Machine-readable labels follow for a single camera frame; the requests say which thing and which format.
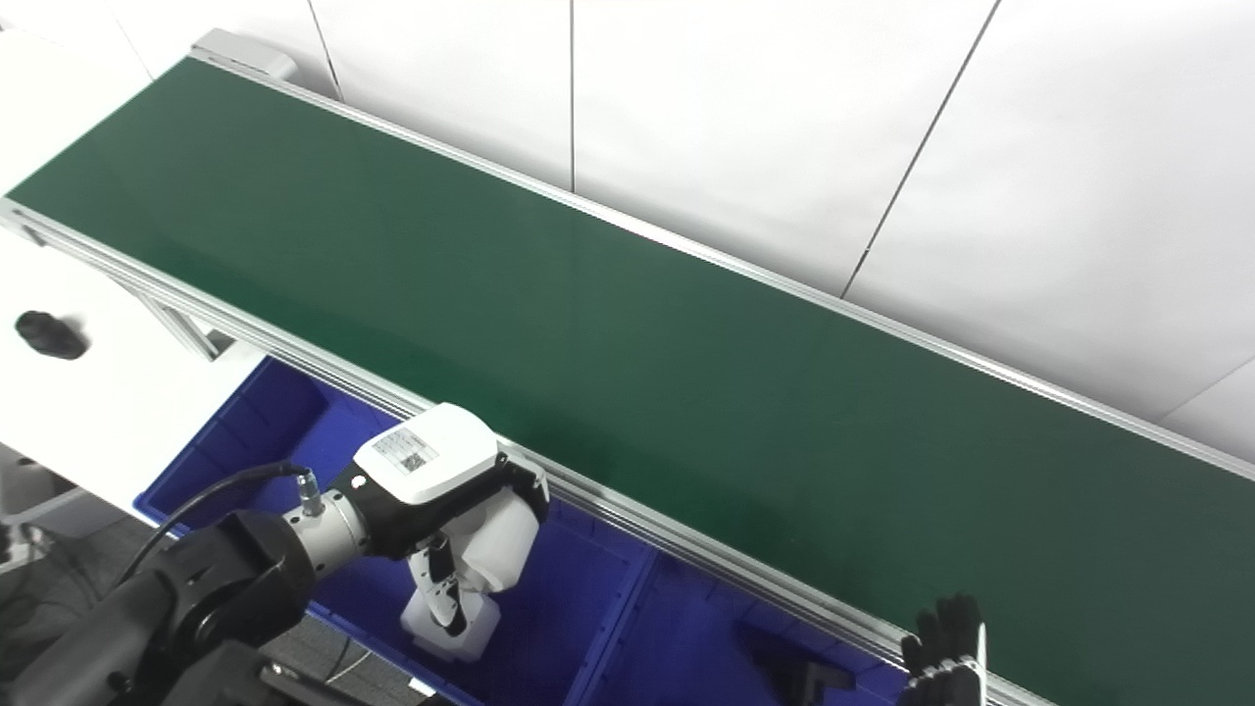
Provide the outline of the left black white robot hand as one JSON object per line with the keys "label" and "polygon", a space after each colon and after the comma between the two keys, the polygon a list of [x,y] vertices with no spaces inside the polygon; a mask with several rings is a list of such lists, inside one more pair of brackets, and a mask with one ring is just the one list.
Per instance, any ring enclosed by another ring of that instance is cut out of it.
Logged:
{"label": "left black white robot hand", "polygon": [[333,482],[364,557],[402,561],[402,627],[444,660],[479,657],[550,514],[545,469],[511,456],[466,408],[441,403],[371,436]]}

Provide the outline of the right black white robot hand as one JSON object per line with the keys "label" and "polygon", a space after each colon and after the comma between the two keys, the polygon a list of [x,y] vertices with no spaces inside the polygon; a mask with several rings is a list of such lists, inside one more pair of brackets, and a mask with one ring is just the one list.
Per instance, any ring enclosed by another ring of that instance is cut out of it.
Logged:
{"label": "right black white robot hand", "polygon": [[907,682],[897,705],[986,703],[986,624],[973,594],[959,591],[920,611],[900,650]]}

